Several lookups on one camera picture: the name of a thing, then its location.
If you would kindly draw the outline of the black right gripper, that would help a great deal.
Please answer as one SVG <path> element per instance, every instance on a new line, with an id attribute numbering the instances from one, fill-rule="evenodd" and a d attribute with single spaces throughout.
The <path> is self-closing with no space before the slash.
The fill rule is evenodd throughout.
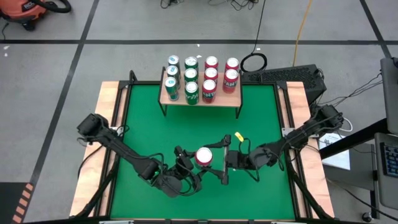
<path id="1" fill-rule="evenodd" d="M 224 159 L 223 159 L 223 170 L 212 169 L 211 167 L 205 167 L 207 172 L 214 174 L 222 185 L 228 185 L 229 176 L 228 170 L 240 169 L 244 170 L 248 168 L 248 154 L 244 154 L 241 151 L 231 151 L 229 145 L 231 144 L 231 135 L 226 134 L 220 141 L 212 144 L 206 144 L 203 147 L 207 148 L 224 148 Z"/>

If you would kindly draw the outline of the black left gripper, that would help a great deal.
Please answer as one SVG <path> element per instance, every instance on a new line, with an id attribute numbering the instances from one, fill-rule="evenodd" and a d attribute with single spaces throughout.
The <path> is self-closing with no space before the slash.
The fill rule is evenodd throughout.
<path id="1" fill-rule="evenodd" d="M 174 149 L 174 154 L 177 156 L 175 160 L 175 166 L 179 176 L 191 176 L 194 190 L 201 190 L 201 182 L 207 171 L 201 170 L 197 174 L 193 173 L 193 163 L 190 159 L 195 157 L 195 152 L 190 152 L 182 149 L 180 146 L 176 146 Z"/>

